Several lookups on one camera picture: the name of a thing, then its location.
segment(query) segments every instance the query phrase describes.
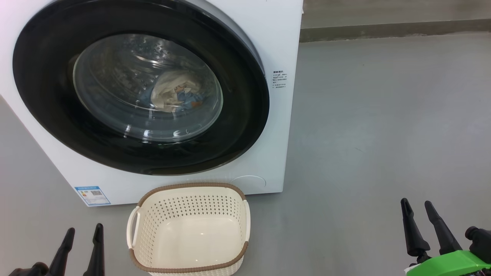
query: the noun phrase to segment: round glass door window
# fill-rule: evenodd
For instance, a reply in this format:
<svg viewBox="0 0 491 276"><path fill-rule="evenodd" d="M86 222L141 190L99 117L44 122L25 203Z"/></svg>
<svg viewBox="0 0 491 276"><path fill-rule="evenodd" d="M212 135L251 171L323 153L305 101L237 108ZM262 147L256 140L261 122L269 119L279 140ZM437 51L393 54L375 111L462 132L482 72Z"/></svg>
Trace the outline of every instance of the round glass door window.
<svg viewBox="0 0 491 276"><path fill-rule="evenodd" d="M97 119L144 142L193 138L215 122L223 104L220 84L202 59L144 34L90 45L75 62L73 83Z"/></svg>

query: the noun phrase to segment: concrete floor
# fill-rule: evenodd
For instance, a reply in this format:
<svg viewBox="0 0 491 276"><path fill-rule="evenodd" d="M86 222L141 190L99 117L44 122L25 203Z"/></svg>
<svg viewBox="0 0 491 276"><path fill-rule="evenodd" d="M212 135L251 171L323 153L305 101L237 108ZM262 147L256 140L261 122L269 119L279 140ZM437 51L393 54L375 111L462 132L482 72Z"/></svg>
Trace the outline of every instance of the concrete floor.
<svg viewBox="0 0 491 276"><path fill-rule="evenodd" d="M430 255L431 200L463 248L491 229L491 36L464 34L300 46L285 190L248 196L250 246L238 276L402 275L400 199ZM0 275L49 263L77 230L66 275L81 275L96 223L107 275L143 276L129 259L133 205L88 208L0 101Z"/></svg>

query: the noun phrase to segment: white washing machine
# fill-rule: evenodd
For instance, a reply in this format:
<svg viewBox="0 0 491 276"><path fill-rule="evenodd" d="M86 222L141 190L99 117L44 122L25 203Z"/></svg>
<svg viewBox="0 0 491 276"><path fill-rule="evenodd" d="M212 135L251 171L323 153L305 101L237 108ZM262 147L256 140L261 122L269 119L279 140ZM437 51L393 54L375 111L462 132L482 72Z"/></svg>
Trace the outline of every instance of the white washing machine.
<svg viewBox="0 0 491 276"><path fill-rule="evenodd" d="M283 190L302 0L0 5L1 95L87 206Z"/></svg>

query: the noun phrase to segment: basket rim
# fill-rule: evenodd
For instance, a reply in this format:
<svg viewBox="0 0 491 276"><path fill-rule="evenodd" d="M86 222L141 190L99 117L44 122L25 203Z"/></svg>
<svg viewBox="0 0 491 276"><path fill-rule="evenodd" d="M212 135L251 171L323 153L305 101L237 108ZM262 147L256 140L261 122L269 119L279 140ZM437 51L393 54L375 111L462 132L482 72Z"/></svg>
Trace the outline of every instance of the basket rim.
<svg viewBox="0 0 491 276"><path fill-rule="evenodd" d="M241 191L241 189L236 186L228 183L184 183L184 184L176 184L155 188L148 193L146 193L138 202L137 206L141 207L145 200L149 198L154 193L158 193L161 191L174 190L174 189L182 189L182 188L197 188L197 187L221 187L221 188L229 188L236 191L242 198L242 200L246 199L246 195Z"/></svg>
<svg viewBox="0 0 491 276"><path fill-rule="evenodd" d="M161 191L167 191L167 190L174 190L174 189L181 189L181 188L196 188L196 187L221 187L221 188L229 188L234 191L236 191L242 198L242 200L246 200L246 196L244 193L237 188L234 185L228 184L228 183L185 183L185 184L176 184L176 185L169 185L169 186L163 186L163 187L158 187L155 188L148 193L146 193L138 202L137 206L141 207L145 200L149 198L151 195L154 193L158 193ZM244 245L242 246L242 250L239 252L239 254L233 258L232 260L222 263L222 264L217 264L217 265L211 265L211 266L204 266L204 267L192 267L192 268L151 268L142 265L135 256L135 251L131 248L130 249L130 257L133 263L135 264L136 267L138 267L140 270L150 272L150 273L194 273L194 272L202 272L202 271L210 271L210 270L216 270L216 269L222 269L226 268L229 266L232 266L233 264L237 263L246 253L247 247L249 246L249 241L244 242Z"/></svg>

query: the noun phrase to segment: white plastic basket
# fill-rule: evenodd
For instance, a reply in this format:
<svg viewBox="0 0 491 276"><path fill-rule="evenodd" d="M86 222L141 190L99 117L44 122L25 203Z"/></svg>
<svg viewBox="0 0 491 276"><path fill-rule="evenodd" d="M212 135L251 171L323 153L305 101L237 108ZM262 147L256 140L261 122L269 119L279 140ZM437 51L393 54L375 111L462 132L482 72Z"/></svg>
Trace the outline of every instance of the white plastic basket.
<svg viewBox="0 0 491 276"><path fill-rule="evenodd" d="M155 276L232 275L242 264L249 234L246 197L223 183L154 189L131 212L126 228L131 259Z"/></svg>

